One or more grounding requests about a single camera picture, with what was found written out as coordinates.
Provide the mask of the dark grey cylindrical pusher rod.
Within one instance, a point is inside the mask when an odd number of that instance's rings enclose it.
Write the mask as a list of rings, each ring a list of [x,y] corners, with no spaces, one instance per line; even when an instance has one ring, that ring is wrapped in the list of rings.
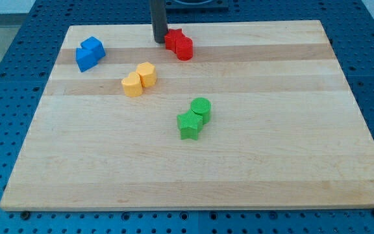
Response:
[[[165,35],[168,33],[165,0],[149,0],[151,24],[154,40],[158,44],[165,43]]]

